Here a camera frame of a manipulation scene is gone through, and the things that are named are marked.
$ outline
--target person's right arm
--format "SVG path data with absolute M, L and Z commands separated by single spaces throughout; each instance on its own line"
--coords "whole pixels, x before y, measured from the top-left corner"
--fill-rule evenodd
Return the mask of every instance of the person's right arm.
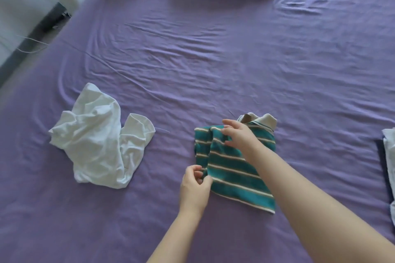
M 395 262 L 395 246 L 266 148 L 251 130 L 224 120 L 226 144 L 253 165 L 314 262 Z

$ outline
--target white wall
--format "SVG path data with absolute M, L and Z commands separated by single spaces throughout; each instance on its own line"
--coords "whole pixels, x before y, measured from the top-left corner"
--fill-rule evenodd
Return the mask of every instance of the white wall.
M 56 5 L 57 0 L 0 0 L 0 65 Z

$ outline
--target person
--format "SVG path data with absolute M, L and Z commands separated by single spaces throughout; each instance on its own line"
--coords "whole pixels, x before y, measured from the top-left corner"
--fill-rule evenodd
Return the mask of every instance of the person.
M 395 246 L 266 148 L 244 124 L 223 120 L 225 144 L 239 149 L 272 192 L 314 262 L 395 262 Z M 187 167 L 177 218 L 147 263 L 184 263 L 209 199 L 213 179 Z

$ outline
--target bed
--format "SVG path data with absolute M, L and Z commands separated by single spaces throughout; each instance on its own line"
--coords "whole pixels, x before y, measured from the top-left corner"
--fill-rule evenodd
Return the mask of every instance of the bed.
M 395 242 L 374 140 L 394 126 L 393 0 L 85 0 L 0 107 L 0 253 L 145 262 L 178 211 L 194 128 L 270 113 L 277 152 Z M 77 184 L 48 130 L 87 82 L 156 134 L 127 188 Z M 188 262 L 310 262 L 277 208 L 217 195 Z

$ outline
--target green striped shirt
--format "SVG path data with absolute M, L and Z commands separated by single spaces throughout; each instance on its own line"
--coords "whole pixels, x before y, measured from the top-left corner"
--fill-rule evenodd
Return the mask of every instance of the green striped shirt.
M 275 151 L 273 131 L 276 119 L 269 114 L 258 118 L 249 113 L 240 116 L 238 120 L 244 122 L 266 147 Z M 245 161 L 240 150 L 225 145 L 224 142 L 231 138 L 221 133 L 223 127 L 195 128 L 196 164 L 203 167 L 204 176 L 210 175 L 213 178 L 211 191 L 274 213 L 273 195 L 255 168 Z

